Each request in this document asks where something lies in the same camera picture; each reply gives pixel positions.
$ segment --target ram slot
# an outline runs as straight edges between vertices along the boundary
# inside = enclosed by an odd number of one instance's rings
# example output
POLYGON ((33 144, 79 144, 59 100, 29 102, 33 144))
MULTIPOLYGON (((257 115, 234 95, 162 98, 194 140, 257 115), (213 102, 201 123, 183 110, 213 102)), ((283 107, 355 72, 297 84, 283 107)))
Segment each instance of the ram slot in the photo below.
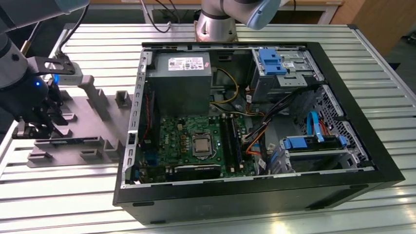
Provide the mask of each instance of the ram slot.
POLYGON ((229 139, 230 139, 230 145, 231 145, 231 153, 233 157, 235 159, 235 165, 237 165, 237 170, 239 169, 239 165, 242 163, 242 155, 241 155, 241 148, 239 148, 239 141, 238 141, 238 135, 235 131, 235 124, 234 124, 234 118, 233 115, 227 118, 229 126, 230 126, 230 134, 229 134, 229 139))
POLYGON ((226 116, 219 116, 219 133, 221 133, 221 144, 222 144, 222 154, 225 168, 227 172, 234 172, 235 164, 231 154, 231 146, 229 141, 229 132, 227 132, 227 119, 226 116))

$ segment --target blue light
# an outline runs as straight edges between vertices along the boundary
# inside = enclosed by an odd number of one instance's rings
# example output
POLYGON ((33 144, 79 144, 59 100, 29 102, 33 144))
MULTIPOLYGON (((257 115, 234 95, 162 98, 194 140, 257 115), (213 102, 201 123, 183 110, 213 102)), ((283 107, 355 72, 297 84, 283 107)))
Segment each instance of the blue light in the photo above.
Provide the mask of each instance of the blue light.
POLYGON ((53 74, 53 80, 54 80, 54 84, 58 83, 58 75, 57 74, 53 74))

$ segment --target green circuit board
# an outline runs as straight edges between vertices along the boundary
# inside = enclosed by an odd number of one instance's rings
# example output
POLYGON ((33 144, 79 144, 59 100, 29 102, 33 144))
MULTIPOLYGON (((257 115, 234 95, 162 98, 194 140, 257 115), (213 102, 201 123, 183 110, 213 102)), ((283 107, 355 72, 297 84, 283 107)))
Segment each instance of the green circuit board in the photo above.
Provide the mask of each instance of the green circuit board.
MULTIPOLYGON (((242 117, 234 117, 238 135, 246 134, 242 117)), ((221 166, 221 177, 239 177, 254 175, 251 160, 245 160, 238 172, 229 172, 225 168, 225 159, 221 142, 219 117, 183 117, 163 118, 159 123, 159 145, 157 152, 157 166, 147 170, 151 182, 165 182, 163 170, 166 166, 214 164, 221 166), (199 160, 191 152, 191 136, 207 134, 213 154, 199 160)))

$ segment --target motherboard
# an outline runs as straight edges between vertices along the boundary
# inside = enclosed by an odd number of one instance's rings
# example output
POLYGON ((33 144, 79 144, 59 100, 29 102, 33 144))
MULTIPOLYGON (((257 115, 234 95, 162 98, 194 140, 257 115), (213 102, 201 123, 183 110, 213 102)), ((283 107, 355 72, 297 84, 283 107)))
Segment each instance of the motherboard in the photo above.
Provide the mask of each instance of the motherboard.
POLYGON ((242 116, 162 118, 158 150, 145 153, 143 182, 254 175, 251 156, 241 149, 243 134, 242 116))

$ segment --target slotted metal surface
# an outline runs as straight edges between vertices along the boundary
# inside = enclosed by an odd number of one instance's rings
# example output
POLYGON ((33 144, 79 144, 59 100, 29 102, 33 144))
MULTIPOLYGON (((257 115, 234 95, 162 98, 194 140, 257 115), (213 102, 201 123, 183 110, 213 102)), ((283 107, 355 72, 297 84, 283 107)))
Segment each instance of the slotted metal surface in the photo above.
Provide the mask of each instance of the slotted metal surface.
MULTIPOLYGON (((25 163, 33 141, 10 141, 9 133, 0 147, 0 233, 416 232, 414 96, 359 32, 338 25, 278 25, 258 32, 238 26, 237 31, 239 41, 321 43, 406 180, 330 210, 143 227, 111 206, 115 164, 30 169, 25 163)), ((149 25, 81 25, 63 51, 105 94, 131 93, 141 42, 193 41, 193 36, 193 25, 166 34, 149 25)), ((83 95, 75 88, 67 92, 83 95)))

